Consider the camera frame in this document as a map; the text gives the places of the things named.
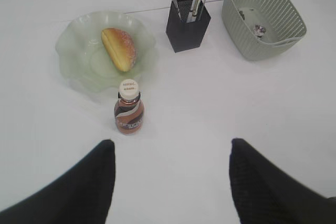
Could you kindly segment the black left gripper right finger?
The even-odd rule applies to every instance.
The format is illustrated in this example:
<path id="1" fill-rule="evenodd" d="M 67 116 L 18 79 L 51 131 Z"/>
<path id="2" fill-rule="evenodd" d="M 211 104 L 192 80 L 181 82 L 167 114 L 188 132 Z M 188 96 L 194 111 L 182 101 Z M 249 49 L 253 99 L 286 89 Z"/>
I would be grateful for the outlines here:
<path id="1" fill-rule="evenodd" d="M 240 223 L 335 223 L 335 199 L 296 181 L 242 138 L 232 139 L 229 179 Z"/>

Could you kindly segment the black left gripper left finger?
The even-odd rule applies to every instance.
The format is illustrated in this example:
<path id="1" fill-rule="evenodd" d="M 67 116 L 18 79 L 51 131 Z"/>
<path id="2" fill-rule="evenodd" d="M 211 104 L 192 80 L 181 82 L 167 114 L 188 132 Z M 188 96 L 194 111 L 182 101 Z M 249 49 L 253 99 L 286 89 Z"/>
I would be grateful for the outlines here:
<path id="1" fill-rule="evenodd" d="M 115 183 L 115 145 L 101 141 L 75 166 L 1 211 L 1 223 L 105 223 Z"/>

